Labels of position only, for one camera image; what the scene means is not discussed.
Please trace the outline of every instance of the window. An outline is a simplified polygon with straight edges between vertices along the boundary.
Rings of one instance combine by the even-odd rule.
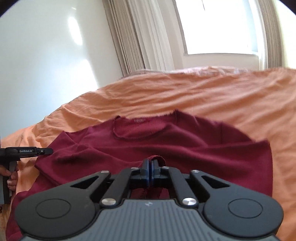
[[[248,0],[175,0],[187,54],[258,52]]]

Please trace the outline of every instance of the garment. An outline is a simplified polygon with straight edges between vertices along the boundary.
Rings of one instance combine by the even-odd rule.
[[[116,117],[78,132],[62,132],[49,146],[54,153],[37,158],[40,175],[29,191],[18,193],[7,224],[7,241],[21,238],[14,210],[25,197],[109,170],[140,167],[161,156],[161,165],[182,173],[199,169],[255,191],[272,194],[272,156],[268,141],[254,142],[234,127],[174,111],[165,116]]]

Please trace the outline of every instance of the metal screw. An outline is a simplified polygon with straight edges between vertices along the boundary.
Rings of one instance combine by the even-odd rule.
[[[101,202],[106,206],[112,206],[116,203],[116,200],[114,198],[104,198]]]
[[[187,197],[182,200],[182,203],[186,206],[193,206],[197,203],[197,200],[192,197]]]

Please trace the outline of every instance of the wall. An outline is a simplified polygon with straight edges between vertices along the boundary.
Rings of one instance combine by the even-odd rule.
[[[283,44],[284,66],[296,69],[296,15],[280,0],[274,0]]]
[[[0,133],[122,77],[99,0],[20,0],[0,18]]]
[[[184,47],[178,19],[172,0],[158,0],[161,13],[167,29],[175,69],[190,68],[196,66],[220,65],[235,66],[259,70],[259,58],[257,55],[245,54],[184,54]]]

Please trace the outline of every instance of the orange bed sheet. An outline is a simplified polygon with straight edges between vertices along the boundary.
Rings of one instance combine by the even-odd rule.
[[[174,109],[224,121],[255,140],[270,141],[273,197],[284,208],[278,237],[296,240],[296,70],[129,76],[79,96],[40,123],[3,139],[2,146],[46,147],[62,130],[78,131],[117,115],[129,118],[163,115]],[[17,192],[28,190],[38,176],[34,161],[23,159],[19,163]],[[5,219],[8,214],[9,210],[4,212]]]

